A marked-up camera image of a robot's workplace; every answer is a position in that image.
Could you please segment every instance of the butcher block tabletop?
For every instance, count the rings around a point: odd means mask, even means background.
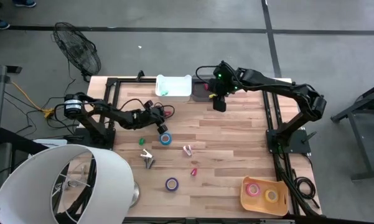
[[[107,78],[92,77],[87,95],[102,99]],[[273,109],[271,94],[268,96]],[[118,108],[133,98],[143,103],[147,100],[160,102],[155,94],[155,83],[122,83]],[[298,112],[297,104],[283,96],[278,99],[282,119],[289,121]],[[266,144],[268,127],[262,92],[238,91],[230,95],[226,98],[227,111],[224,113],[214,111],[211,103],[192,100],[162,103],[175,108],[174,115],[165,122],[172,134],[169,146],[159,142],[155,124],[138,130],[125,130],[115,124],[113,150],[127,160],[141,191],[141,197],[130,208],[128,217],[274,218],[274,215],[247,211],[240,204],[240,188],[245,176],[276,181],[273,157]],[[132,101],[122,110],[136,108],[142,108],[141,104]],[[145,139],[143,146],[139,145],[141,138]],[[185,145],[192,146],[192,157],[182,150]],[[145,168],[140,157],[142,149],[147,149],[156,160],[151,169]],[[290,160],[298,177],[307,177],[315,183],[306,157],[290,154]],[[195,177],[190,174],[194,168],[197,168]],[[165,181],[170,177],[179,181],[175,192],[165,188]],[[303,192],[308,190],[305,187],[304,184],[301,186]],[[82,188],[70,189],[73,193],[65,199],[65,204],[71,204],[72,195],[76,197],[76,192]],[[311,201],[307,202],[321,213]]]

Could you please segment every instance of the white lamp shade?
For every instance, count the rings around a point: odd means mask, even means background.
[[[106,149],[67,145],[46,149],[21,164],[0,188],[0,223],[57,224],[52,189],[63,168],[80,154],[91,152],[96,182],[78,223],[122,223],[133,197],[129,164]]]

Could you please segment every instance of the yellow tape roll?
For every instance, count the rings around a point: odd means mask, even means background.
[[[266,190],[266,200],[271,203],[278,201],[278,194],[273,190]]]

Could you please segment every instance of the tape roll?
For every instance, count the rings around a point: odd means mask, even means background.
[[[271,203],[278,201],[278,194],[273,190],[266,190],[266,200]]]
[[[176,191],[179,188],[179,181],[176,178],[171,177],[166,181],[165,187],[168,191]]]
[[[162,145],[167,146],[172,142],[172,136],[169,133],[163,133],[159,136],[159,141]]]
[[[248,184],[246,185],[246,193],[250,197],[254,197],[260,194],[260,188],[257,184]]]

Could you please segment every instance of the concrete floor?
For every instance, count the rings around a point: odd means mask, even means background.
[[[191,27],[265,29],[259,0],[92,0],[41,1],[34,9],[16,9],[9,0],[0,16],[12,25],[52,26],[67,21],[76,26]],[[268,0],[274,29],[374,30],[374,0]],[[185,75],[199,65],[226,60],[274,76],[266,34],[208,34],[160,32],[84,32],[101,58],[99,75]],[[51,32],[0,31],[0,64],[24,69],[11,75],[38,105],[62,96],[70,81],[67,60],[51,41]],[[322,120],[306,125],[317,131],[311,139],[317,191],[325,215],[374,222],[374,179],[351,182],[365,171],[348,121],[336,125],[330,116],[351,105],[374,86],[374,36],[275,35],[282,77],[310,83],[328,101]],[[87,91],[80,73],[70,93]],[[7,91],[22,97],[13,86]],[[15,102],[24,111],[30,108]],[[61,103],[52,101],[51,106]],[[38,130],[28,138],[67,134],[49,128],[41,114],[32,114]],[[26,119],[4,104],[2,126],[17,131]],[[23,131],[27,134],[32,128]]]

